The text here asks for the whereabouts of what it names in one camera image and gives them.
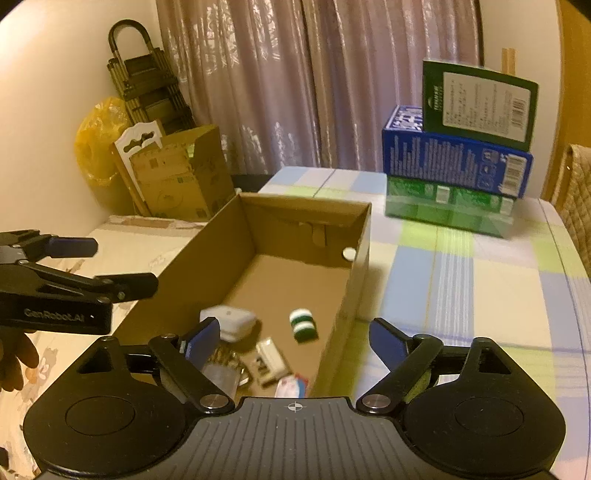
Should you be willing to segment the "person's left hand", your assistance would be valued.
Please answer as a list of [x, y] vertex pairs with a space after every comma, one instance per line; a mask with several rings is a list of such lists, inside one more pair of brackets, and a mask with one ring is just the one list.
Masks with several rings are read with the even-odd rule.
[[39, 354], [29, 333], [32, 330], [1, 328], [1, 389], [4, 391], [21, 390], [22, 366], [34, 369], [39, 364]]

